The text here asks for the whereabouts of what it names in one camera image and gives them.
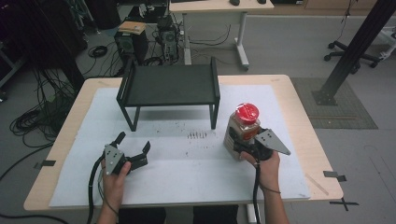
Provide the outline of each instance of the black tape mark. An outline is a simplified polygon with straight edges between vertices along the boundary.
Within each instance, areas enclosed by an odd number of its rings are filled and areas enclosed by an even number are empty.
[[[344,200],[344,197],[341,198],[341,202],[330,202],[330,204],[342,204],[342,205],[345,207],[346,211],[349,211],[349,209],[347,209],[347,206],[348,206],[348,205],[359,205],[358,203],[347,203],[347,202]]]
[[[337,172],[334,172],[334,171],[323,171],[323,174],[326,177],[337,178],[338,182],[347,181],[347,178],[344,175],[339,175]]]
[[[43,161],[41,163],[41,166],[53,166],[53,165],[55,165],[55,162],[56,161]]]

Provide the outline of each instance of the black metal stand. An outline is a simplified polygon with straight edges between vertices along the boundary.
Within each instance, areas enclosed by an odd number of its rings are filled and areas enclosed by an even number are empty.
[[[320,91],[312,92],[318,105],[336,105],[334,95],[395,11],[396,1],[378,0],[375,3]]]
[[[128,60],[117,95],[121,112],[136,131],[142,106],[209,105],[210,126],[216,129],[219,113],[219,80],[214,58],[211,64],[137,66]],[[126,107],[135,107],[134,122]]]

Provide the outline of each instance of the desk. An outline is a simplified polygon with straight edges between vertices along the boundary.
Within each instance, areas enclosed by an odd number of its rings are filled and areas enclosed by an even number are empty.
[[[96,90],[99,88],[117,88],[120,82],[121,78],[96,78],[89,79],[84,83],[47,157],[47,160],[56,161],[56,163],[52,167],[45,166],[41,169],[24,203],[26,210],[51,209],[49,207],[50,199],[56,188],[64,160],[74,143]],[[290,139],[303,168],[305,180],[311,193],[310,200],[335,200],[343,197],[343,191],[336,178],[328,178],[323,175],[323,171],[331,171],[332,167],[289,77],[284,75],[219,76],[219,83],[271,85],[288,126]]]
[[[270,0],[259,4],[257,0],[241,0],[239,6],[230,4],[229,0],[207,0],[186,3],[170,3],[169,10],[181,13],[184,23],[184,63],[191,64],[191,51],[188,30],[195,24],[240,24],[236,48],[242,65],[248,69],[248,57],[242,45],[248,11],[261,11],[274,8]]]

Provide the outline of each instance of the black shelf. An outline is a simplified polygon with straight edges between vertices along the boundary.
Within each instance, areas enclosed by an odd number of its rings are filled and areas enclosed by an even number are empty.
[[[220,93],[215,59],[211,64],[137,67],[129,60],[127,67],[117,101],[132,132],[141,106],[167,105],[209,105],[211,128],[216,129]],[[136,107],[134,123],[126,107]]]

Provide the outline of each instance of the black pole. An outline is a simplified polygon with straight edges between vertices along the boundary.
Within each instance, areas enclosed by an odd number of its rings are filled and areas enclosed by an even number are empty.
[[[379,32],[396,11],[396,0],[377,0],[355,34],[344,55],[332,70],[320,91],[313,91],[317,105],[335,105],[334,95],[347,79],[350,70],[370,47]]]

